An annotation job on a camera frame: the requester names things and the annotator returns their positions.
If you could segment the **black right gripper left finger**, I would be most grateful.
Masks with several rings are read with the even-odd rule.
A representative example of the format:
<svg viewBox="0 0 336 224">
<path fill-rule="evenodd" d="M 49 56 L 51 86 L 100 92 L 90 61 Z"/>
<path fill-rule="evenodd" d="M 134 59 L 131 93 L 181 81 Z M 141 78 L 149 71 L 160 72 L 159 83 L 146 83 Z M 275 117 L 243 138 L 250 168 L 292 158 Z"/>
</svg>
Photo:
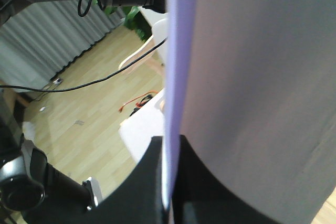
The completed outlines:
<svg viewBox="0 0 336 224">
<path fill-rule="evenodd" d="M 131 174 L 86 214 L 86 223 L 168 223 L 161 195 L 162 142 L 161 136 L 151 138 Z"/>
</svg>

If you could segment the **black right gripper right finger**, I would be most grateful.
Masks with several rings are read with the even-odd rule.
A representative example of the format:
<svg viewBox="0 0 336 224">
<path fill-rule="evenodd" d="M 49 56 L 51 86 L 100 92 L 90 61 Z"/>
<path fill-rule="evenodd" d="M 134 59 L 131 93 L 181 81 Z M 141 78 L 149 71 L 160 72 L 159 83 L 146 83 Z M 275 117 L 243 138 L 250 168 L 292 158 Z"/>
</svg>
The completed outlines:
<svg viewBox="0 0 336 224">
<path fill-rule="evenodd" d="M 222 185 L 184 135 L 172 206 L 175 223 L 276 223 Z"/>
</svg>

